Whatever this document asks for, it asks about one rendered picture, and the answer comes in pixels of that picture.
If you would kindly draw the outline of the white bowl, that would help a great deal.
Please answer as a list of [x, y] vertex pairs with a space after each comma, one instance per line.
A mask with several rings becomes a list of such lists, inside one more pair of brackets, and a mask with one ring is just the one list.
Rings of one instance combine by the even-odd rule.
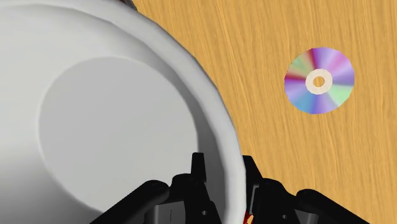
[[0, 224], [90, 224], [195, 152], [222, 224], [242, 224], [233, 122], [168, 32], [118, 0], [0, 0]]

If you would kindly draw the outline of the iridescent compact disc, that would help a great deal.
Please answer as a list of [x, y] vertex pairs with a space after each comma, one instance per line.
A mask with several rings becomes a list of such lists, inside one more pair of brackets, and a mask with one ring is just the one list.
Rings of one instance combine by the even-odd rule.
[[300, 54], [284, 76], [289, 102], [300, 111], [323, 114], [348, 100], [354, 87], [354, 69], [340, 51], [311, 48]]

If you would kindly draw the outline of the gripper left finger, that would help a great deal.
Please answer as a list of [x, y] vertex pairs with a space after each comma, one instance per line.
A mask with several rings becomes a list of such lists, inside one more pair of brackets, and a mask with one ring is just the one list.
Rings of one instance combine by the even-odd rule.
[[90, 224], [222, 224], [205, 182], [204, 154], [193, 153], [191, 172], [146, 181]]

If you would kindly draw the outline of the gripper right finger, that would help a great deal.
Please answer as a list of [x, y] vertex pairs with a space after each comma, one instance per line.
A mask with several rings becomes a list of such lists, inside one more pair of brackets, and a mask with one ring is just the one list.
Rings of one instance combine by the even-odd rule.
[[244, 155], [243, 160], [251, 224], [368, 224], [318, 191], [289, 193], [281, 182], [262, 177], [251, 156]]

